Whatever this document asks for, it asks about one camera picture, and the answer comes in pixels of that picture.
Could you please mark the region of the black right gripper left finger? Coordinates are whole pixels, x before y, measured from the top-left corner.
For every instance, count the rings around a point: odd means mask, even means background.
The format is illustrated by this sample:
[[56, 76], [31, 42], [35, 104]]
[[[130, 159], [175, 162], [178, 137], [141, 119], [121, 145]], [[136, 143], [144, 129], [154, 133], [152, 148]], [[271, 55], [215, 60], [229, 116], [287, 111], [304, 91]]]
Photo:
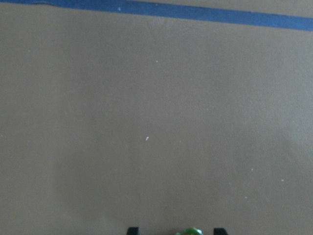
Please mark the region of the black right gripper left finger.
[[138, 235], [138, 227], [129, 227], [126, 235]]

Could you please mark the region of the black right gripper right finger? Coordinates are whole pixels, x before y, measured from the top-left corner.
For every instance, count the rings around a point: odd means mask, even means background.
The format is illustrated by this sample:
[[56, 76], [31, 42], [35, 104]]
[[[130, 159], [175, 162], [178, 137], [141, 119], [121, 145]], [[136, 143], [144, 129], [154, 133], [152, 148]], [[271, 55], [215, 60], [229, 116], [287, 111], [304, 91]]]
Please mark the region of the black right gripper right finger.
[[225, 228], [214, 228], [213, 235], [228, 235], [228, 232]]

